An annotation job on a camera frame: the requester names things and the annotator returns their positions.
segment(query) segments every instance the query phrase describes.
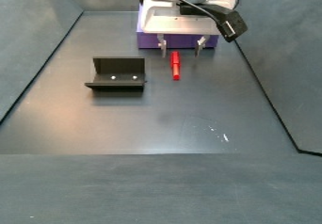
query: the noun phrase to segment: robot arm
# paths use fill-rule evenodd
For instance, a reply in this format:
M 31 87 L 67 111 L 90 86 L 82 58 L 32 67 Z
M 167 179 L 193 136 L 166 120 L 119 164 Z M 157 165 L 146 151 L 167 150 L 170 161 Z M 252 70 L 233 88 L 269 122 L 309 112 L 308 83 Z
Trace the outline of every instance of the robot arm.
M 234 10 L 237 0 L 145 0 L 141 11 L 141 28 L 146 33 L 224 35 L 236 40 L 248 26 Z

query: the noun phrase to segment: gray floor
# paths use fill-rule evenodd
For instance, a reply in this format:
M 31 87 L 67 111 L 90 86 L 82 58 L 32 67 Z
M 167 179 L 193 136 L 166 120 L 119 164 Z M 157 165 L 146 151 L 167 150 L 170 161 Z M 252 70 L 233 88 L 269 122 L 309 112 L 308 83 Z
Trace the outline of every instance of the gray floor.
M 320 224 L 322 159 L 296 152 L 236 46 L 182 51 L 173 82 L 135 24 L 86 13 L 2 125 L 2 222 Z M 143 95 L 95 95 L 91 57 L 125 55 L 146 56 Z
M 2 153 L 293 153 L 234 44 L 181 50 L 171 80 L 161 50 L 138 50 L 137 12 L 85 13 L 0 128 Z M 94 93 L 94 56 L 145 56 L 138 93 Z

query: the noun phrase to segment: red marker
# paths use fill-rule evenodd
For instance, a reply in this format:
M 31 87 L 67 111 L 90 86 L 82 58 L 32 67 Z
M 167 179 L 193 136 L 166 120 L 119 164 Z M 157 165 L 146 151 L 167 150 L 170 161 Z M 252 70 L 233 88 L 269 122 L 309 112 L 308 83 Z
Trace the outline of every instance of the red marker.
M 179 52 L 171 53 L 171 69 L 173 69 L 173 77 L 174 80 L 181 80 L 181 55 Z

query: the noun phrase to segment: white robot part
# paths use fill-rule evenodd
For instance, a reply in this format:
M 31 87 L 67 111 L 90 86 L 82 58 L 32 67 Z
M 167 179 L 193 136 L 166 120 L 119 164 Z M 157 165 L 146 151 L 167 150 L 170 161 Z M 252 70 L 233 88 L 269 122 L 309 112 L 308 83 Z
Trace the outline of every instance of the white robot part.
M 220 5 L 234 9 L 237 0 L 187 0 L 191 3 L 204 3 L 206 5 Z M 178 0 L 145 0 L 139 16 L 141 29 L 145 33 L 159 35 L 161 48 L 166 51 L 166 42 L 163 34 L 194 34 L 194 35 L 221 35 L 217 23 L 205 16 L 182 16 L 178 7 Z

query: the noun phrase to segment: black bracket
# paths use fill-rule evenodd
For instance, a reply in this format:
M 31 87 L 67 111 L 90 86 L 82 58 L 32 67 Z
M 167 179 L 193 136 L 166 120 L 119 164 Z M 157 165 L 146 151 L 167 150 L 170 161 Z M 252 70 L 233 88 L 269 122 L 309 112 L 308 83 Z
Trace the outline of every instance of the black bracket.
M 145 58 L 94 57 L 97 77 L 86 86 L 93 89 L 145 88 Z

